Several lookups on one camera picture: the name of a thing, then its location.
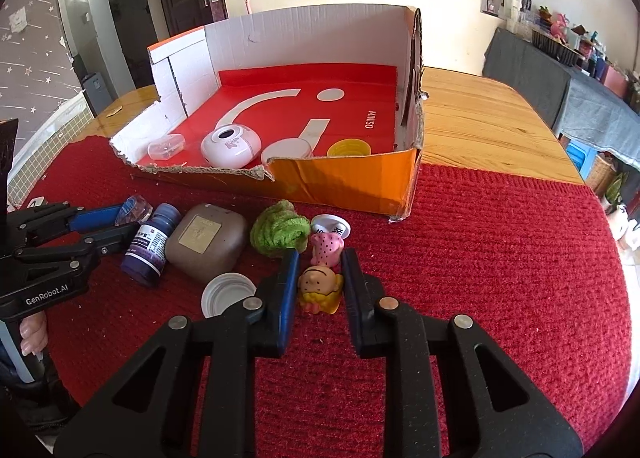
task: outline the table covered with gray cloth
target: table covered with gray cloth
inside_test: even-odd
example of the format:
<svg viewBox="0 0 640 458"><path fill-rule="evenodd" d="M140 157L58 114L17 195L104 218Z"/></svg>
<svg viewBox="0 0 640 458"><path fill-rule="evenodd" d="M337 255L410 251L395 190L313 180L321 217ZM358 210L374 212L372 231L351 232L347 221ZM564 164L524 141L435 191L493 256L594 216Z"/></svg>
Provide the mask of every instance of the table covered with gray cloth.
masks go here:
<svg viewBox="0 0 640 458"><path fill-rule="evenodd" d="M609 151L640 170L640 117L594 78L498 28L482 75L521 94L557 135Z"/></svg>

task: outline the green fuzzy ball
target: green fuzzy ball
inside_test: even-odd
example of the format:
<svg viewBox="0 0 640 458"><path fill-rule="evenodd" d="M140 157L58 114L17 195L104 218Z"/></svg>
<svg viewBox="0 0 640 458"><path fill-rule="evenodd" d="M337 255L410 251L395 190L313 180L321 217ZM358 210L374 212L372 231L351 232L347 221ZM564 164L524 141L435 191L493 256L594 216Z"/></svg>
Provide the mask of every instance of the green fuzzy ball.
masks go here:
<svg viewBox="0 0 640 458"><path fill-rule="evenodd" d="M309 220L298 215L291 202L280 200L258 216L250 240L252 247L261 254L282 257L286 248L304 252L310 232Z"/></svg>

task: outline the bottle label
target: bottle label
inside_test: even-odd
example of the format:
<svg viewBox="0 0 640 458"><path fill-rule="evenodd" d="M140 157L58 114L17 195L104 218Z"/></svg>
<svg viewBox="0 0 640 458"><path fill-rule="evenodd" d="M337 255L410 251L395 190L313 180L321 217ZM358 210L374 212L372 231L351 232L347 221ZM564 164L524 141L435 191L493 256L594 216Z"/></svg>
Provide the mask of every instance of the bottle label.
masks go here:
<svg viewBox="0 0 640 458"><path fill-rule="evenodd" d="M160 275L164 268L164 245L167 235L150 225L142 225L133 238L126 255L139 259L148 264L156 274Z"/></svg>

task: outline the finger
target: finger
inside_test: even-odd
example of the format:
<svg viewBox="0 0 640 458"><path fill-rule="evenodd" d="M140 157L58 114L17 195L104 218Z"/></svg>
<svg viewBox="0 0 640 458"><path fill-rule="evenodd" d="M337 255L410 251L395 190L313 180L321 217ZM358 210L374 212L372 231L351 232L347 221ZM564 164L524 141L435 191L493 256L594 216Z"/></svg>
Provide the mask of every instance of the finger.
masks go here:
<svg viewBox="0 0 640 458"><path fill-rule="evenodd" d="M29 337L22 340L22 342L20 343L22 354L24 356L29 355L35 348L40 346L40 343L42 342L44 337L46 337L46 335L47 325L43 324L37 332L32 333Z"/></svg>
<svg viewBox="0 0 640 458"><path fill-rule="evenodd" d="M33 354L35 355L36 353L43 351L43 349L47 347L47 344L49 344L49 335L45 333L40 345L33 350Z"/></svg>
<svg viewBox="0 0 640 458"><path fill-rule="evenodd" d="M47 316L44 312L34 313L33 315L25 317L20 323L20 335L23 339L26 339L29 335L38 331L46 321Z"/></svg>

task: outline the figurine head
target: figurine head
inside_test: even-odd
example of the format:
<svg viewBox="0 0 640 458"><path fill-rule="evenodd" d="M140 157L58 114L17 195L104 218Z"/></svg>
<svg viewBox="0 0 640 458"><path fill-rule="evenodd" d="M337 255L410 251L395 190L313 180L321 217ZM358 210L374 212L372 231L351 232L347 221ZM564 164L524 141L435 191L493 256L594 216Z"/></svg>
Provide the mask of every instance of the figurine head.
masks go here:
<svg viewBox="0 0 640 458"><path fill-rule="evenodd" d="M327 266L310 266L298 279L300 292L329 295L340 290L340 284L334 271Z"/></svg>

